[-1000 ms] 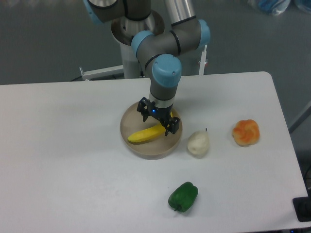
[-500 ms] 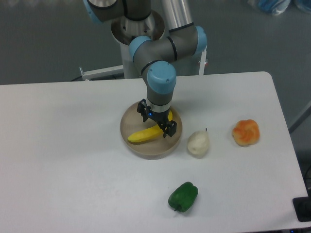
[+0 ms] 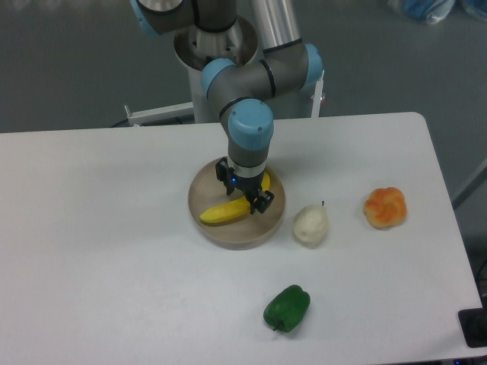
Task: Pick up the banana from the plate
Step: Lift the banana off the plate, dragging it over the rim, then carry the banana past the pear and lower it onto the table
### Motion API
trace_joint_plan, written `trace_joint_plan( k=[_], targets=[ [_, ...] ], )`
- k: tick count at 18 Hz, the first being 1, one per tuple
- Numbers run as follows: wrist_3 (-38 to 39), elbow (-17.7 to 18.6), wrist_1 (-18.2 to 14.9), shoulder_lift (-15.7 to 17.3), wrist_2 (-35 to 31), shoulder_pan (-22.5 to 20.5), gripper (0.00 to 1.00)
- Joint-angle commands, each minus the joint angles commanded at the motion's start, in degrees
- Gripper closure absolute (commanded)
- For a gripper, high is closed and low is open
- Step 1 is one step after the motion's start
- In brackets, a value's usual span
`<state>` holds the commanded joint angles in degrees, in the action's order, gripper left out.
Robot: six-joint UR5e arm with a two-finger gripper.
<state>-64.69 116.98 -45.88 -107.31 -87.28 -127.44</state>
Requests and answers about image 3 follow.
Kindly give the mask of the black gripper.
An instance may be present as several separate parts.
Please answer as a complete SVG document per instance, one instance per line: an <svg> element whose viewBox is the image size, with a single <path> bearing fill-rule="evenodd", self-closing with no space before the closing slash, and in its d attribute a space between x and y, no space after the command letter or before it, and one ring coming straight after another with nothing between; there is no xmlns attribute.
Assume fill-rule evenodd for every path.
<svg viewBox="0 0 487 365"><path fill-rule="evenodd" d="M226 195L231 195L235 189L242 191L250 204L251 214L256 211L263 214L272 204L275 195L269 190L262 190L263 173L251 178L238 176L226 157L216 163L215 173L217 180L224 184Z"/></svg>

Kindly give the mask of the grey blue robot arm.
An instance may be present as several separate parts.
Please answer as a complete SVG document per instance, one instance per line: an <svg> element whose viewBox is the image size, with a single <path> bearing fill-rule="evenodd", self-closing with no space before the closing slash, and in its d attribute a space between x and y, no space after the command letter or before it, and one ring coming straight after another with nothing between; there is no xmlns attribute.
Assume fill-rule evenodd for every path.
<svg viewBox="0 0 487 365"><path fill-rule="evenodd" d="M267 100L319 80L323 62L304 43L290 1L254 1L249 24L234 1L133 1L141 27L174 32L180 61L199 73L203 97L228 137L215 165L227 193L243 193L249 212L264 212L274 195L263 185L274 116Z"/></svg>

